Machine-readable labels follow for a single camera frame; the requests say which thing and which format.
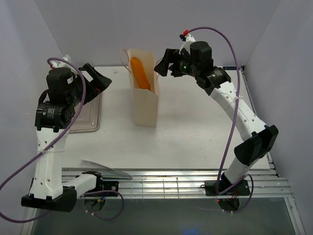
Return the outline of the long orange bread loaf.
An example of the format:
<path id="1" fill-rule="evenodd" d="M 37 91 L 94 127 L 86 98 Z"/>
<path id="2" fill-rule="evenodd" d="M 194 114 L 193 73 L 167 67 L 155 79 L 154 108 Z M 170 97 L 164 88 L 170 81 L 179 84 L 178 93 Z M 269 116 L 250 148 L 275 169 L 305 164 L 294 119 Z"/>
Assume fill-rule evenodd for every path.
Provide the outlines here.
<path id="1" fill-rule="evenodd" d="M 130 62 L 131 62 L 134 78 L 137 81 L 138 87 L 140 89 L 151 91 L 151 86 L 147 79 L 142 62 L 136 57 L 132 57 L 130 59 Z"/>

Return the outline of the beige paper bag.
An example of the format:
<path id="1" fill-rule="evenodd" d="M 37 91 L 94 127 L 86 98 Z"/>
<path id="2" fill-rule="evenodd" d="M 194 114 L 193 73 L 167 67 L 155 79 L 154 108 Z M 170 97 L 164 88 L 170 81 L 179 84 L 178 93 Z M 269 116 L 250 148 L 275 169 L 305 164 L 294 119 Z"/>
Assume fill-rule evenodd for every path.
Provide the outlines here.
<path id="1" fill-rule="evenodd" d="M 157 126 L 158 101 L 159 101 L 159 84 L 158 74 L 154 71 L 156 61 L 151 51 L 132 48 L 124 50 L 128 57 L 128 63 L 123 64 L 128 71 L 130 90 L 133 104 L 133 123 L 140 127 Z M 140 88 L 136 77 L 134 76 L 131 59 L 137 58 L 143 67 L 150 89 Z"/>

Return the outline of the metal tongs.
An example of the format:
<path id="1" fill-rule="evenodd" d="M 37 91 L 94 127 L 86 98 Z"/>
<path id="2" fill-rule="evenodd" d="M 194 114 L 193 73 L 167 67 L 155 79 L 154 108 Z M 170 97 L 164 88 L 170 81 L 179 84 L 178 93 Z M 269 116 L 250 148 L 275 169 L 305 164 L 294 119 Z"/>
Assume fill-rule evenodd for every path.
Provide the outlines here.
<path id="1" fill-rule="evenodd" d="M 105 166 L 105 165 L 102 165 L 102 164 L 99 164 L 99 163 L 96 163 L 96 162 L 92 162 L 92 161 L 88 161 L 88 160 L 82 160 L 81 162 L 82 162 L 82 164 L 85 164 L 85 165 L 99 166 L 100 168 L 104 168 L 104 169 L 106 169 L 108 171 L 116 172 L 119 175 L 125 176 L 127 179 L 133 179 L 133 176 L 131 174 L 128 174 L 126 172 L 123 172 L 123 171 L 120 171 L 120 170 L 117 170 L 117 169 L 114 169 L 114 168 L 110 168 L 108 166 Z"/>

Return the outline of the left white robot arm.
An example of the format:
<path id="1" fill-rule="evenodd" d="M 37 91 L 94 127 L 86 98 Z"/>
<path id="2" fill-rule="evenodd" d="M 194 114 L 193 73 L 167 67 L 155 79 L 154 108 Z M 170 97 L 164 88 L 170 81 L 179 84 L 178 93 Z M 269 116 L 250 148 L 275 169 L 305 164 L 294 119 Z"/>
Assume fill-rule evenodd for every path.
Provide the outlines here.
<path id="1" fill-rule="evenodd" d="M 70 212 L 76 199 L 85 193 L 100 195 L 104 184 L 96 171 L 83 172 L 62 183 L 63 152 L 69 129 L 85 104 L 99 96 L 111 84 L 89 63 L 79 68 L 92 80 L 64 64 L 52 68 L 46 77 L 48 89 L 39 98 L 35 115 L 38 154 L 35 175 L 29 193 L 22 197 L 23 207 Z"/>

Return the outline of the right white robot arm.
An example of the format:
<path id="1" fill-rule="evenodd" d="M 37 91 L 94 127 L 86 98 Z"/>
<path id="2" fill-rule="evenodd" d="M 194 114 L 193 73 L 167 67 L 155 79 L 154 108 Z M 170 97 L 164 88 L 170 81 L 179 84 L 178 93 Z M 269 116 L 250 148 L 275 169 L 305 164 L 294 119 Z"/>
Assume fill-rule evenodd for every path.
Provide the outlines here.
<path id="1" fill-rule="evenodd" d="M 163 58 L 155 66 L 155 72 L 173 77 L 189 75 L 232 119 L 242 143 L 234 148 L 235 158 L 228 169 L 219 176 L 216 188 L 219 192 L 233 194 L 251 167 L 271 151 L 278 136 L 275 125 L 265 122 L 239 99 L 228 73 L 214 66 L 212 49 L 207 42 L 189 43 L 189 49 L 166 49 Z"/>

